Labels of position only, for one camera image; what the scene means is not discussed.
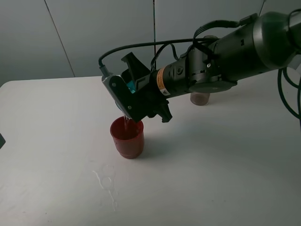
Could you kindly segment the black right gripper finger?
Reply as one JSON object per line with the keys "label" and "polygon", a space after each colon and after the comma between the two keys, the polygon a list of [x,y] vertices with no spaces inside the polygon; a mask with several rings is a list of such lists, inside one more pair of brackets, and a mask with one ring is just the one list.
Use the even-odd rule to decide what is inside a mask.
{"label": "black right gripper finger", "polygon": [[168,104],[158,105],[153,112],[161,117],[162,122],[169,122],[172,119]]}
{"label": "black right gripper finger", "polygon": [[132,52],[125,55],[121,61],[128,66],[128,69],[121,74],[124,81],[136,81],[150,73],[150,70]]}

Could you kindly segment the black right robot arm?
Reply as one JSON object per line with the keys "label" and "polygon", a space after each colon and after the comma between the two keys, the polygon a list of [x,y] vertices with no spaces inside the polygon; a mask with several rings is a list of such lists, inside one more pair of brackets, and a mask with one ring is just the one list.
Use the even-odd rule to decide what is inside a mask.
{"label": "black right robot arm", "polygon": [[114,99],[134,121],[159,115],[171,120],[168,100],[189,93],[231,89],[239,80],[272,70],[284,71],[301,52],[301,11],[286,15],[268,12],[239,22],[217,20],[195,35],[215,27],[235,27],[223,38],[194,40],[175,62],[146,68],[133,54],[123,58],[128,68],[111,83]]}

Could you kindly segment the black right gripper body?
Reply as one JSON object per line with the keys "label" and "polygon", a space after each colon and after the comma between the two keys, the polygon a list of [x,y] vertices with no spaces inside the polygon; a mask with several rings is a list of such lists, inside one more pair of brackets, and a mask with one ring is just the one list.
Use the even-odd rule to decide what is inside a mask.
{"label": "black right gripper body", "polygon": [[132,82],[134,83],[135,93],[138,98],[148,107],[147,117],[153,118],[157,115],[153,110],[158,105],[169,104],[164,95],[159,91],[156,85],[156,77],[151,74],[151,71],[148,75]]}

